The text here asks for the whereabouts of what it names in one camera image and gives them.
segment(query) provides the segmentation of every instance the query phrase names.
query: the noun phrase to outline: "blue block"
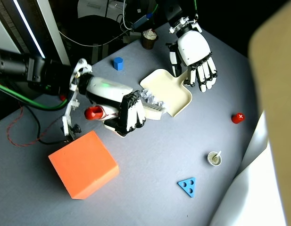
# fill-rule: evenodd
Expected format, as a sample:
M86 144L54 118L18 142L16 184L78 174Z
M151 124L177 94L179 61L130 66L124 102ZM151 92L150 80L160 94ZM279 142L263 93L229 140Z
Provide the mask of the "blue block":
M189 178L178 182L178 185L191 197L194 197L194 189L196 185L196 178Z
M117 57L114 59L114 68L117 71L123 70L124 60L121 57Z

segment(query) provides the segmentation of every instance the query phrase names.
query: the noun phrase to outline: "blue cube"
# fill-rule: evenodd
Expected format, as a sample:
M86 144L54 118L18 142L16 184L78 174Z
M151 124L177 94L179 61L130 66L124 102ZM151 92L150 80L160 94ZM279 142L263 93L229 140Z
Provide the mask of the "blue cube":
M114 59L114 68L117 70L117 71L120 71L120 70L123 70L123 59L121 57L117 57Z

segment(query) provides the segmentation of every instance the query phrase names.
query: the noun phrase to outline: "white frosting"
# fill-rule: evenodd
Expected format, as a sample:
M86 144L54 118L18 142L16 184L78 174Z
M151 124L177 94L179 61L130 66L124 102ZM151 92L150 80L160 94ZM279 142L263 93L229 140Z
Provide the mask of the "white frosting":
M148 29L147 31L144 31L143 32L143 36L146 38L146 39L149 39L149 40L155 40L156 37L157 37L157 34L155 32L153 32L152 29Z

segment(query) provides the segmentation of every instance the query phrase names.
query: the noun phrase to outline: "red wire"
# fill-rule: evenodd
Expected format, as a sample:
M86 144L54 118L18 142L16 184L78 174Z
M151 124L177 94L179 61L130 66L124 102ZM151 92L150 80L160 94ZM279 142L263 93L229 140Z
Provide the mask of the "red wire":
M23 145L19 145L19 144L17 144L17 143L15 143L15 142L13 142L12 140L11 140L11 138L10 138L10 129L14 126L14 124L15 123L17 123L17 121L19 121L21 118L22 118L22 116L23 116L23 107L20 105L20 107L21 107L21 113L20 113L20 115L13 121L13 122L11 122L10 123L10 125L7 127L7 130L6 130L6 133L7 133L7 139L9 140L9 142L11 143L11 144L13 144L14 146L16 146L16 147L28 147L28 146L30 146L30 145L34 145L37 141L39 141L43 136L45 136L46 135L46 133L48 132L48 130L50 129L50 127L54 124L54 123L56 123L56 121L59 119L59 118L57 118L56 120L54 120L44 131L43 131L43 133L37 138L37 139L35 139L34 141L32 141L32 142L30 142L30 143L27 143L27 144L23 144Z

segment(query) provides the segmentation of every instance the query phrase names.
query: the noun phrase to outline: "green cable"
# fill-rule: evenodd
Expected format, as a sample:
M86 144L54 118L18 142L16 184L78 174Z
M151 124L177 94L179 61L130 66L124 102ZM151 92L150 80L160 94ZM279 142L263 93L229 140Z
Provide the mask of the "green cable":
M24 100L24 101L26 101L28 103L30 103L31 105L34 105L34 106L39 107L39 108L47 109L47 110L58 109L58 108L64 106L67 103L67 100L64 100L62 103L60 103L59 105L57 105L55 107L48 107L48 106L39 104L39 103L37 103L37 102L35 102L33 100L30 100L30 99L26 98L25 96L23 96L23 95L21 95L19 93L16 93L15 91L13 91L11 89L8 89L8 88L6 88L6 87L4 87L2 85L0 85L0 89L3 90L3 91L5 91L5 92L7 92L7 93L9 93L9 94L12 94L12 95L20 98L20 99L22 99L22 100Z
M153 10L153 12L152 12L152 14L155 13L155 11L157 10L157 8L158 8L158 4L156 4L156 6L155 6L155 8L154 8L154 10Z
M197 9L197 0L194 0L194 6L195 6L196 10L198 10Z

